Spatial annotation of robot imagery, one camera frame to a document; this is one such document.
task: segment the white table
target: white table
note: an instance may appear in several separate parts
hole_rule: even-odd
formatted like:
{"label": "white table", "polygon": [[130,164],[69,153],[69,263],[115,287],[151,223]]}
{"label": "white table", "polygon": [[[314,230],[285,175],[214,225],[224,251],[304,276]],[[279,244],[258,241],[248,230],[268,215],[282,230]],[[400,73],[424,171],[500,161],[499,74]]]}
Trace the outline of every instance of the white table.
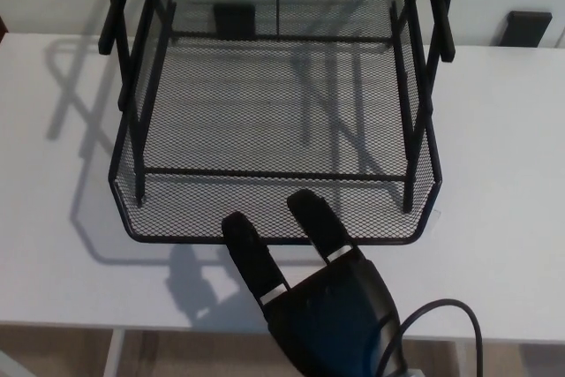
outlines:
{"label": "white table", "polygon": [[[459,47],[440,66],[444,183],[414,245],[365,247],[406,317],[459,298],[487,339],[563,342],[565,50]],[[264,332],[221,246],[141,245],[107,181],[120,114],[115,57],[95,38],[8,34],[0,45],[0,322]],[[310,247],[273,247],[297,283]],[[458,311],[409,336],[472,337]]]}

